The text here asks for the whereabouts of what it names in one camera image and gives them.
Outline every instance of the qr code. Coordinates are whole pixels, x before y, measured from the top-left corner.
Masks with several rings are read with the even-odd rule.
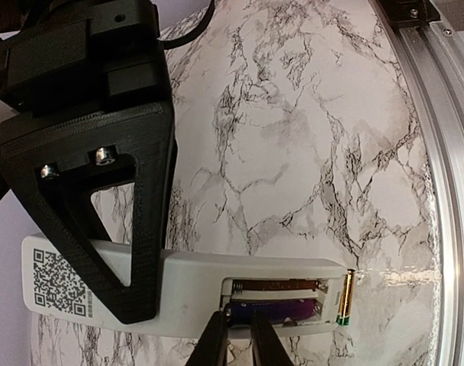
[[[57,253],[34,249],[36,305],[64,313],[92,317],[92,293]]]

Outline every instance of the black cable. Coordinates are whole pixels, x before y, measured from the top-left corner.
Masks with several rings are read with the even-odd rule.
[[[161,40],[161,43],[164,46],[164,50],[172,50],[173,48],[181,47],[187,43],[196,40],[204,31],[207,29],[210,21],[215,12],[215,0],[210,0],[210,5],[208,6],[207,11],[205,12],[204,17],[200,20],[200,23],[188,34],[175,40]]]

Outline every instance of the white plastic casing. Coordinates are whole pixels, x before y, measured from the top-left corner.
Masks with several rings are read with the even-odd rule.
[[[130,246],[95,241],[94,247],[122,283],[129,285]],[[317,291],[315,295],[316,299],[323,304],[318,321],[307,325],[276,326],[275,328],[281,337],[331,331],[337,327],[340,293],[346,274],[343,266],[326,259],[251,258],[163,250],[159,268],[162,288],[158,315],[152,320],[124,325],[84,284],[81,285],[79,276],[58,255],[58,251],[50,241],[42,236],[29,236],[23,241],[22,276],[24,301],[28,309],[88,326],[178,338],[197,339],[200,337],[212,313],[221,309],[223,285],[231,278],[327,280],[328,292],[325,294]],[[49,261],[49,257],[58,258],[57,265],[54,265],[52,259]],[[49,295],[46,294],[47,285],[40,287],[40,283],[45,281],[41,279],[41,275],[46,278],[57,278],[60,281],[61,276],[55,276],[53,273],[56,270],[55,267],[59,274],[61,271],[67,272],[67,276],[64,277],[71,283],[52,283],[50,286],[57,286],[62,290],[60,293],[63,296],[65,296],[65,291],[71,292],[74,286],[84,287],[85,299],[80,301],[80,304],[68,302],[64,305],[66,309],[58,310],[45,301],[44,297]],[[229,337],[231,339],[249,338],[250,331],[244,328],[231,328]]]

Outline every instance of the gold battery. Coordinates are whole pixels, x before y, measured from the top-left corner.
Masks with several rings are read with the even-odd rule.
[[[351,315],[351,305],[353,302],[353,290],[354,281],[356,277],[356,271],[348,269],[346,278],[344,280],[344,289],[342,291],[342,297],[340,298],[339,314],[337,316],[337,324],[341,326],[349,325],[349,318]]]

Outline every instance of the marble pattern surface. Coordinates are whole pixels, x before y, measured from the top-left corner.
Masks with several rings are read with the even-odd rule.
[[[205,34],[167,56],[179,143],[168,247],[358,269],[349,327],[283,339],[296,365],[434,364],[440,263],[430,169],[367,0],[222,0]],[[119,242],[131,241],[131,189],[94,197]],[[195,343],[34,314],[32,364],[181,365]],[[252,364],[248,341],[228,353],[233,366]]]

